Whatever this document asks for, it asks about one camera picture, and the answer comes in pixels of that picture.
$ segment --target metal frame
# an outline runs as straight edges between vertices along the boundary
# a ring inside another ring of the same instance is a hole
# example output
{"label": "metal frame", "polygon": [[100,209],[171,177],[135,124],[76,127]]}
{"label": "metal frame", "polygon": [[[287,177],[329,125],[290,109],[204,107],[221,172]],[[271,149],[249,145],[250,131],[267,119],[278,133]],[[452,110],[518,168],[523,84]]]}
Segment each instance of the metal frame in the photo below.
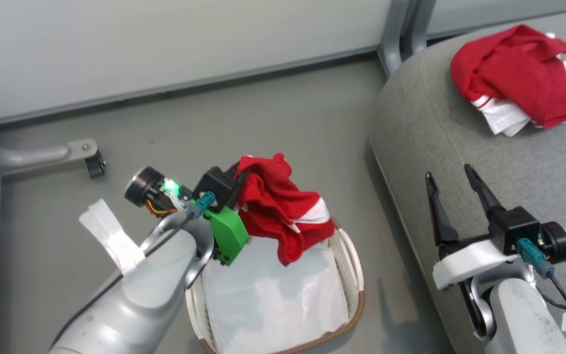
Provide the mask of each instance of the metal frame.
{"label": "metal frame", "polygon": [[403,59],[427,48],[427,28],[435,7],[436,0],[391,2],[377,50],[388,77],[395,73]]}
{"label": "metal frame", "polygon": [[427,29],[436,0],[411,0],[413,14],[404,27],[403,47],[409,56],[427,48]]}
{"label": "metal frame", "polygon": [[400,36],[410,3],[411,0],[392,0],[390,3],[384,34],[379,43],[379,49],[377,50],[379,60],[381,60],[382,65],[384,65],[384,70],[388,78],[391,74],[394,74],[402,64]]}
{"label": "metal frame", "polygon": [[97,143],[93,139],[25,150],[0,147],[0,174],[11,175],[43,166],[88,159],[96,154]]}

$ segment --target white wall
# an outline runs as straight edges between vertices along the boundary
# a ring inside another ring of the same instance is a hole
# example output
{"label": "white wall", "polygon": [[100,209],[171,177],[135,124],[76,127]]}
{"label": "white wall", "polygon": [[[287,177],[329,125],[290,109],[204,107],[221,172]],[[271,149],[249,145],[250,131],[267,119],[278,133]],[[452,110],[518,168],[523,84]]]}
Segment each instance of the white wall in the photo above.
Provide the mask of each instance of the white wall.
{"label": "white wall", "polygon": [[566,0],[436,0],[429,34],[438,38],[562,11]]}
{"label": "white wall", "polygon": [[0,121],[379,43],[390,0],[0,0]]}

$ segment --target green 3d-printed part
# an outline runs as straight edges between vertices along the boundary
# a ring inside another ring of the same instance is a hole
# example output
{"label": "green 3d-printed part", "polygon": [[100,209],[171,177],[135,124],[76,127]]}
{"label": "green 3d-printed part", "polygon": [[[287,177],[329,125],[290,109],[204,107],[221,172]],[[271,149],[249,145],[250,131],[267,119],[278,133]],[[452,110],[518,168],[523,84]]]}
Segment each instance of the green 3d-printed part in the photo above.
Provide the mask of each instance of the green 3d-printed part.
{"label": "green 3d-printed part", "polygon": [[213,236],[218,244],[218,261],[231,264],[248,242],[249,235],[242,219],[236,212],[225,206],[219,213],[207,210],[204,217],[209,220]]}

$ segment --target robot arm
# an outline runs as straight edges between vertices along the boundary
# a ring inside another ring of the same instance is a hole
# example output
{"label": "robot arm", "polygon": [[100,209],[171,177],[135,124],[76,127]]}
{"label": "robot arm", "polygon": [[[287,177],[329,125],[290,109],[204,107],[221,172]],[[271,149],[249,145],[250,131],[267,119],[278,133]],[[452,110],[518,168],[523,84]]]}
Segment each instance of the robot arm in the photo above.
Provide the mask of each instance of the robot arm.
{"label": "robot arm", "polygon": [[212,168],[193,201],[191,191],[153,168],[137,173],[126,199],[161,219],[141,244],[146,260],[107,280],[49,354],[152,354],[209,260],[229,265],[248,241],[242,220],[227,207],[240,187],[230,173]]}
{"label": "robot arm", "polygon": [[488,342],[487,354],[566,354],[566,339],[535,289],[531,266],[522,259],[522,247],[534,247],[549,260],[535,262],[539,274],[553,275],[552,264],[566,262],[566,231],[555,222],[541,224],[520,206],[506,210],[474,168],[465,165],[465,173],[489,220],[489,233],[459,240],[436,181],[427,173],[440,259],[433,269],[436,287],[460,288],[475,335]]}
{"label": "robot arm", "polygon": [[[167,216],[149,237],[175,230],[187,213],[183,210]],[[150,246],[159,241],[149,241]],[[179,311],[185,290],[208,262],[213,246],[206,220],[187,222],[78,316],[50,354],[152,354]]]}

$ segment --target gray sofa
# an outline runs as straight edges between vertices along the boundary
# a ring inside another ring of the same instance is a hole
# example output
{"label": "gray sofa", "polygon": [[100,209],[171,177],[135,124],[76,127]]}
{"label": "gray sofa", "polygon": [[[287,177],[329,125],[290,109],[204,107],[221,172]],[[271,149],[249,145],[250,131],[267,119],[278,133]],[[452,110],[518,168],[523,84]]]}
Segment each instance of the gray sofa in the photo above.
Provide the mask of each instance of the gray sofa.
{"label": "gray sofa", "polygon": [[[523,22],[566,40],[566,13]],[[458,95],[449,65],[470,40],[507,29],[485,29],[438,43],[408,59],[388,80],[370,139],[400,220],[418,259],[447,334],[458,354],[481,352],[458,289],[436,290],[433,242],[425,173],[432,171],[449,219],[461,237],[482,235],[487,221],[463,165],[472,164],[506,207],[523,206],[541,222],[566,228],[566,125],[528,126],[512,138],[493,135],[483,116]],[[566,289],[566,263],[557,265]],[[562,302],[550,282],[546,295]],[[560,325],[564,311],[550,307]]]}

